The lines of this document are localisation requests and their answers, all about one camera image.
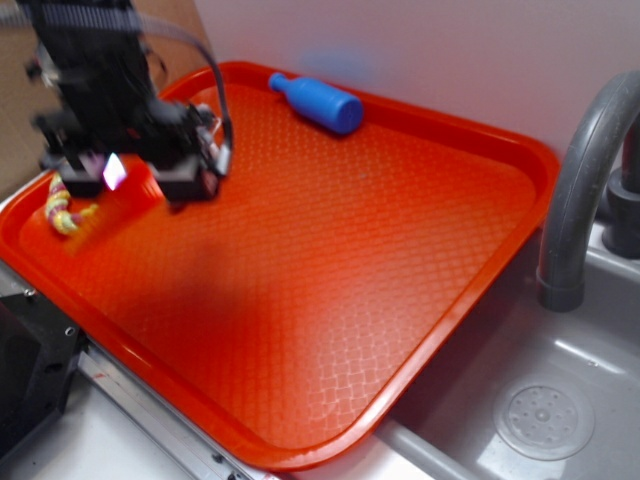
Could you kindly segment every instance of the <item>orange tray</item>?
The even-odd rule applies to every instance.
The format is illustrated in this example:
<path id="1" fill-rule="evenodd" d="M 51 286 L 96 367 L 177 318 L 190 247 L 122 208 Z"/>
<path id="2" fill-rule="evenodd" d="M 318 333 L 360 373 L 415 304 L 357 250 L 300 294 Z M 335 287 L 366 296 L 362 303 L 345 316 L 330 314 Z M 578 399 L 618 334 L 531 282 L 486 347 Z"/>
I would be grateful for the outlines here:
<path id="1" fill-rule="evenodd" d="M 223 71 L 237 143 L 216 201 L 160 201 L 70 255 L 47 177 L 0 214 L 0 257 L 238 458 L 303 469 L 374 429 L 541 223 L 558 164 L 362 93 L 337 137 L 268 91 L 272 70 Z M 215 103 L 213 84 L 165 97 Z"/>

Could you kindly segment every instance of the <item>rope toy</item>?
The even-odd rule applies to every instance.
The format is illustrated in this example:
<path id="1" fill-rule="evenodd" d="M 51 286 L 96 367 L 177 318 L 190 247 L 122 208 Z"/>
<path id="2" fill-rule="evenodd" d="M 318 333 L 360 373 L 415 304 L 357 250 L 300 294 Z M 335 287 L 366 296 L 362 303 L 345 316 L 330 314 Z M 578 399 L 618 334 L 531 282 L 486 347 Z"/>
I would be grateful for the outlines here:
<path id="1" fill-rule="evenodd" d="M 60 174 L 54 173 L 49 184 L 49 196 L 44 214 L 49 224 L 62 235 L 71 235 L 77 232 L 82 221 L 98 208 L 98 205 L 94 203 L 80 213 L 70 213 L 67 210 L 70 198 L 71 194 L 64 186 Z"/>

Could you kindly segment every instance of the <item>gray sink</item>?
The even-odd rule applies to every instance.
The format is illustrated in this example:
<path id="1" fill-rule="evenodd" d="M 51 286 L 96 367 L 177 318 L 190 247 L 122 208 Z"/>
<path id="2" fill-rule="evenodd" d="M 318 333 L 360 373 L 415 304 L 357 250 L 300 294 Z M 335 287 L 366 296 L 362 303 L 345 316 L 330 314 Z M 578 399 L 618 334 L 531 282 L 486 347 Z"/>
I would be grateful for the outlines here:
<path id="1" fill-rule="evenodd" d="M 536 301 L 538 251 L 535 237 L 390 415 L 427 464 L 453 466 L 435 478 L 640 475 L 639 264 L 590 248 L 585 302 L 558 314 Z"/>

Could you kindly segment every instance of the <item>faucet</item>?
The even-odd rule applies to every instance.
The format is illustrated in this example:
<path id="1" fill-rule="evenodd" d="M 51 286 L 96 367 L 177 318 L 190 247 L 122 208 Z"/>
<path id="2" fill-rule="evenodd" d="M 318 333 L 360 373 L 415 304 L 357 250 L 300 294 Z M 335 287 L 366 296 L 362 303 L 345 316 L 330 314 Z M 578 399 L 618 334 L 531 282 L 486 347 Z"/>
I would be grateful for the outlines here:
<path id="1" fill-rule="evenodd" d="M 584 262 L 596 210 L 606 199 L 612 218 L 602 241 L 640 258 L 640 71 L 612 78 L 595 97 L 571 140 L 542 234 L 538 300 L 568 312 L 584 299 Z M 622 166 L 609 174 L 622 149 Z"/>

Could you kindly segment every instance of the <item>sink drain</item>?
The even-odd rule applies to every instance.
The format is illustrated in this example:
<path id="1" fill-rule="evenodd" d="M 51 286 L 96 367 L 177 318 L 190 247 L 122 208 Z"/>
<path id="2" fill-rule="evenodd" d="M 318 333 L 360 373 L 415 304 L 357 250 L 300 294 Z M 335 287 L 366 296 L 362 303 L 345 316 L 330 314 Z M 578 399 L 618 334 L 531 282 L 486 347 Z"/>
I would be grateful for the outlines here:
<path id="1" fill-rule="evenodd" d="M 507 385 L 494 404 L 493 420 L 511 448 L 536 460 L 575 455 L 589 442 L 595 425 L 587 397 L 547 375 L 522 377 Z"/>

